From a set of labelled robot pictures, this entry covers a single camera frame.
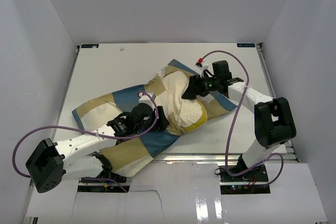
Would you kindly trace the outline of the white pillow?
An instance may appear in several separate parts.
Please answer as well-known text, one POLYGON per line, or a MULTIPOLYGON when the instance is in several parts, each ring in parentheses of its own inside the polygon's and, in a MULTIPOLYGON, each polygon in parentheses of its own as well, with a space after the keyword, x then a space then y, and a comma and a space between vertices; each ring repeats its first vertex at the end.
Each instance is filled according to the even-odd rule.
POLYGON ((173 72, 162 79, 164 91, 157 95, 155 102, 162 106, 170 128, 180 133, 194 131, 207 122, 205 107, 198 99, 182 99, 189 80, 181 72, 173 72))

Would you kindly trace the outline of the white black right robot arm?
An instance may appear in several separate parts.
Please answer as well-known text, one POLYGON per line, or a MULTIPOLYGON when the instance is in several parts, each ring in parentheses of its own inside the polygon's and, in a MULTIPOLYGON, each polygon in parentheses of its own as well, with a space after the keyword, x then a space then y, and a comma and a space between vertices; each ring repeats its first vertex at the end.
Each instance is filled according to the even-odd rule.
POLYGON ((212 64, 213 72, 202 59, 195 64, 201 71, 199 75, 190 76, 189 84, 182 95, 184 100, 205 97, 211 92, 219 92, 225 97, 238 102, 238 108, 246 107, 254 114, 255 140, 242 154, 237 164, 220 169, 221 174, 239 177, 250 181, 256 175, 256 168, 273 156, 278 146, 285 144, 297 134, 287 99, 273 98, 262 94, 241 78, 233 78, 228 62, 217 61, 212 64))

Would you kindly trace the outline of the blue beige white checked pillowcase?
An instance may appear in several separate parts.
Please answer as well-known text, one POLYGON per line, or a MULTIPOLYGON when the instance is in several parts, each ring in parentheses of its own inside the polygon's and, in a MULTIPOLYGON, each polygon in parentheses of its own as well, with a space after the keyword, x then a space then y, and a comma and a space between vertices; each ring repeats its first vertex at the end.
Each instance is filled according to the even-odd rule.
MULTIPOLYGON (((81 130, 93 131, 114 119, 122 112, 130 112, 138 103, 138 92, 154 93, 155 97, 164 91, 162 79, 168 74, 181 71, 188 80, 195 71, 173 59, 147 84, 125 88, 89 100, 72 111, 81 130)), ((231 112, 236 106, 217 92, 204 98, 197 98, 205 107, 207 121, 231 112)), ((182 133, 172 130, 170 125, 162 132, 148 132, 138 138, 100 149, 112 164, 112 171, 124 177, 133 177, 149 162, 169 148, 182 133)))

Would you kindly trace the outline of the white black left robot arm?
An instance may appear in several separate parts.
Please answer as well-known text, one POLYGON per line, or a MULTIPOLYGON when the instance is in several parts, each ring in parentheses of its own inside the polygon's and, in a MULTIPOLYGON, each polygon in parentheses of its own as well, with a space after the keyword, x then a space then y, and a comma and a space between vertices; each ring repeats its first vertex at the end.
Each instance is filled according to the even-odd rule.
POLYGON ((100 128, 68 140, 42 140, 26 168, 39 193, 54 189, 63 180, 84 178, 104 182, 111 177, 112 164, 98 151, 112 147, 143 132, 163 131, 169 125, 164 109, 140 103, 131 112, 123 112, 100 128))

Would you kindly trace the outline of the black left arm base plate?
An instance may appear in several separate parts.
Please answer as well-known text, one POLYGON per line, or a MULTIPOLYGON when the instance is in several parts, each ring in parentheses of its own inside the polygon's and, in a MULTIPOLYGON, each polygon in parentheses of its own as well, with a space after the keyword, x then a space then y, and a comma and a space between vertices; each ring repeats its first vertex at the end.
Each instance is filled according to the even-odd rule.
POLYGON ((78 192, 81 193, 127 193, 131 179, 114 173, 99 175, 97 178, 81 178, 78 192))

